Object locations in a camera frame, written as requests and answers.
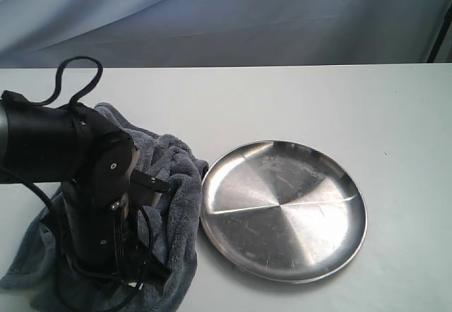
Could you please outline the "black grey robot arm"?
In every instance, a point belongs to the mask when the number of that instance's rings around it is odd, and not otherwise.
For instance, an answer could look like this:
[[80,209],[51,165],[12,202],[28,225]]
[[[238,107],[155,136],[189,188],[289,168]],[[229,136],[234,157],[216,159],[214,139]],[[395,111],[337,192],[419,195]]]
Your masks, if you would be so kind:
[[43,220],[57,252],[95,280],[162,289],[170,270],[141,241],[138,221],[170,186],[138,171],[138,157],[126,131],[81,103],[53,109],[1,96],[1,182],[60,183],[63,205]]

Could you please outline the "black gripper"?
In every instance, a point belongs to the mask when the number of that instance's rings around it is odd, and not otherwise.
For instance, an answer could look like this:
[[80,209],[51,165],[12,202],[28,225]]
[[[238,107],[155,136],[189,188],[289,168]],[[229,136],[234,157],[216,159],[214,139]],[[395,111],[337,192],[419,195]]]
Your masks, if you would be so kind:
[[[100,282],[141,281],[137,209],[130,208],[128,177],[61,184],[70,237],[65,252],[81,274]],[[171,270],[147,255],[143,281],[165,284]]]

